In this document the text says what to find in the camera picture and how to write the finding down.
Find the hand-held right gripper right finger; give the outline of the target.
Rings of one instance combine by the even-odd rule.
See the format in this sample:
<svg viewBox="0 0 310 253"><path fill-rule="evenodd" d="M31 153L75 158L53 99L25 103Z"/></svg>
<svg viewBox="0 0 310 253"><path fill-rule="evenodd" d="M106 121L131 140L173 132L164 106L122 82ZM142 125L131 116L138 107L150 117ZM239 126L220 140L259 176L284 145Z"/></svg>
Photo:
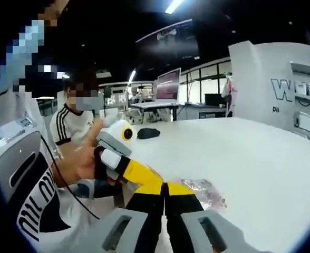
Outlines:
<svg viewBox="0 0 310 253"><path fill-rule="evenodd" d="M165 215L173 252L255 252L239 228L205 210L186 186L165 184Z"/></svg>

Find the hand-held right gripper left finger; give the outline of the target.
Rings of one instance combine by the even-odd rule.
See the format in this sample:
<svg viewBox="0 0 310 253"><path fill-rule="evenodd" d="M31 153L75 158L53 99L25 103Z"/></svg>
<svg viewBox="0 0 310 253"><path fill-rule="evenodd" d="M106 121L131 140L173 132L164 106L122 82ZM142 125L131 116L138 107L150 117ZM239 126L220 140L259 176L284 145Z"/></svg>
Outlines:
<svg viewBox="0 0 310 253"><path fill-rule="evenodd" d="M162 182L140 186L132 195L103 242L116 252L155 252L162 230Z"/></svg>

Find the person's left hand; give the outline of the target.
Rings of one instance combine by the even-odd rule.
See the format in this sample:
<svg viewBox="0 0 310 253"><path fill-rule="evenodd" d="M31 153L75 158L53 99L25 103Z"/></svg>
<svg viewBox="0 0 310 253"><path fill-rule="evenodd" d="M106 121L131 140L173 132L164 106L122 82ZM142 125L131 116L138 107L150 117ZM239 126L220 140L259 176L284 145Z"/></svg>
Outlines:
<svg viewBox="0 0 310 253"><path fill-rule="evenodd" d="M98 119L87 132L83 145L76 149L75 168L80 179L94 179L95 157L94 149L98 145L97 136L104 127L104 120Z"/></svg>

